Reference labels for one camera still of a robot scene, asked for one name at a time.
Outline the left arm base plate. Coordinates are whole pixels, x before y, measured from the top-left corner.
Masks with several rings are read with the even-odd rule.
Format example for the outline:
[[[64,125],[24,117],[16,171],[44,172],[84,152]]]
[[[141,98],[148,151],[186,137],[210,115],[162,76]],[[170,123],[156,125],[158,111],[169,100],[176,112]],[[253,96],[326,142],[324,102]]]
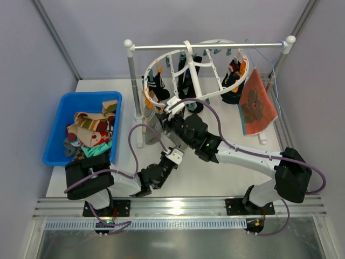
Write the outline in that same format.
[[[110,206],[103,209],[95,209],[94,212],[99,217],[129,217],[131,200],[113,199]]]

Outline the white oval clip hanger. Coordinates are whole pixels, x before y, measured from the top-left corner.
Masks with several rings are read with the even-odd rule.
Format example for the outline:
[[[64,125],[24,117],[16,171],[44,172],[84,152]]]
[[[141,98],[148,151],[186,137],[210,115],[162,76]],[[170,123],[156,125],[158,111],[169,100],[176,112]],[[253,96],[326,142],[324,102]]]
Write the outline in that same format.
[[[249,59],[247,58],[246,54],[244,53],[244,49],[256,49],[258,48],[258,44],[253,43],[241,43],[236,44],[230,40],[222,40],[222,39],[214,39],[205,41],[198,44],[191,44],[189,41],[184,41],[182,44],[175,44],[175,45],[148,45],[148,46],[135,46],[132,48],[132,51],[148,51],[148,50],[167,50],[168,52],[156,58],[146,69],[144,74],[144,83],[143,83],[143,93],[146,99],[155,107],[165,107],[165,104],[162,102],[157,102],[150,96],[150,90],[148,86],[148,79],[149,72],[151,68],[158,64],[162,59],[168,59],[170,65],[170,73],[171,73],[171,80],[174,87],[174,97],[173,100],[178,98],[178,86],[177,81],[178,77],[181,76],[184,72],[189,71],[191,81],[195,90],[196,98],[198,100],[206,100],[214,96],[218,96],[221,94],[225,94],[229,91],[232,91],[238,88],[246,79],[248,72],[249,72]],[[207,63],[201,63],[194,61],[194,51],[197,49],[202,49],[206,52],[206,57],[208,58]],[[237,49],[238,54],[240,56],[240,69],[239,69],[239,79],[235,80],[235,82],[226,87],[222,85],[220,80],[220,76],[218,75],[217,68],[214,64],[213,58],[211,56],[210,50],[222,50],[222,49]],[[173,68],[173,55],[174,54],[183,54],[186,57],[186,64],[184,67],[176,71]],[[218,85],[218,89],[210,92],[210,93],[203,93],[202,88],[199,82],[199,77],[197,73],[197,68],[210,68],[216,83]]]

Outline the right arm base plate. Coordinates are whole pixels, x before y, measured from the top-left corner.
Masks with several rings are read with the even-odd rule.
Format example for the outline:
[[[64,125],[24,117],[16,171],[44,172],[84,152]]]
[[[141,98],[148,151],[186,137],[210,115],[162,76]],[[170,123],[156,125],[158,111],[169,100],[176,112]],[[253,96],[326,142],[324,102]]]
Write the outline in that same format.
[[[225,209],[228,216],[241,216],[241,215],[274,215],[275,209],[272,202],[258,207],[251,203],[243,204],[242,198],[225,199]]]

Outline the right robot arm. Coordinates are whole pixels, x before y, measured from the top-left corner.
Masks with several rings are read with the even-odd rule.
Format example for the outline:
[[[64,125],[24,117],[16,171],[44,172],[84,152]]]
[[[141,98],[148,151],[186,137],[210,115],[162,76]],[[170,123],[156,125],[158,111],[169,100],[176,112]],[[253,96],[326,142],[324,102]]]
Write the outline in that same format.
[[[276,200],[303,203],[312,171],[294,148],[269,152],[227,143],[221,136],[210,133],[208,125],[197,114],[186,118],[180,114],[169,118],[165,114],[160,123],[203,161],[237,165],[270,177],[269,181],[247,189],[242,204],[249,214],[261,212],[264,206]]]

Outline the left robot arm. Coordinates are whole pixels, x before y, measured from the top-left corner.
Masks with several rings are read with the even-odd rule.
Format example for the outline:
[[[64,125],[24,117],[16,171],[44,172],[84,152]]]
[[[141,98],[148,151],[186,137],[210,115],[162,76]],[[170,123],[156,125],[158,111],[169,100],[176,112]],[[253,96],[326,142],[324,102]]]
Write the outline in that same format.
[[[69,200],[85,200],[95,210],[114,208],[113,193],[119,196],[144,197],[160,189],[173,169],[182,162],[183,154],[162,153],[158,164],[151,164],[137,174],[128,175],[111,169],[104,155],[70,162],[65,166]]]

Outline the grey striped sock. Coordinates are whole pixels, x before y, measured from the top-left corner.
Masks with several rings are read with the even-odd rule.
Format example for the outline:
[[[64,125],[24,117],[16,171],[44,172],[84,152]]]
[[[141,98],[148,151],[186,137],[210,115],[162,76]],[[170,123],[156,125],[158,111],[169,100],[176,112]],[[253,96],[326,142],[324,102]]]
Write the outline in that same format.
[[[155,106],[144,106],[144,123],[154,130],[153,132],[147,127],[144,128],[146,145],[153,145],[162,139],[163,129],[160,123],[161,114],[162,112],[159,111]]]

